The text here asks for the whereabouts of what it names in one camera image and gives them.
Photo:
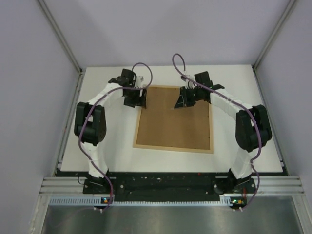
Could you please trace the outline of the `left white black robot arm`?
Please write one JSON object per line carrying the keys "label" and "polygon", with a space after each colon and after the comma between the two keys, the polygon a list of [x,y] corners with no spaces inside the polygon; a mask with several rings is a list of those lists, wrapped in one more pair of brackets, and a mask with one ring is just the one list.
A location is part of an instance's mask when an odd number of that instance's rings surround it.
{"label": "left white black robot arm", "polygon": [[76,106],[74,134],[78,137],[79,149],[88,158],[89,175],[95,179],[93,186],[99,193],[108,192],[111,186],[100,147],[107,134],[106,111],[120,99],[125,106],[146,108],[147,88],[152,81],[153,75],[147,84],[143,84],[144,77],[123,69],[121,75],[108,80],[97,95]]}

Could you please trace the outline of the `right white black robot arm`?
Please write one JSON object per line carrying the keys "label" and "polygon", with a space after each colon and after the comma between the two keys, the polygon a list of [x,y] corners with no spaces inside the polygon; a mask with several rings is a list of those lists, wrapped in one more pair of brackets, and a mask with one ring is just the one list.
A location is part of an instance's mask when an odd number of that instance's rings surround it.
{"label": "right white black robot arm", "polygon": [[228,114],[235,121],[235,139],[238,151],[224,183],[216,183],[218,194],[239,193],[251,179],[254,161],[259,158],[262,148],[272,139],[267,109],[262,104],[253,106],[231,95],[224,86],[213,84],[208,72],[194,76],[182,74],[185,82],[180,88],[175,109],[193,107],[206,101]]}

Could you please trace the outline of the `light wooden picture frame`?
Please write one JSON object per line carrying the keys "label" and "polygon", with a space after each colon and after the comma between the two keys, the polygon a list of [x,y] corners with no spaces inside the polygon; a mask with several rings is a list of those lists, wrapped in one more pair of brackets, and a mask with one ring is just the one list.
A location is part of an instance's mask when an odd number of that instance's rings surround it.
{"label": "light wooden picture frame", "polygon": [[147,89],[147,108],[136,122],[133,147],[188,153],[214,152],[212,108],[198,101],[193,107],[173,108],[177,86],[152,85]]}

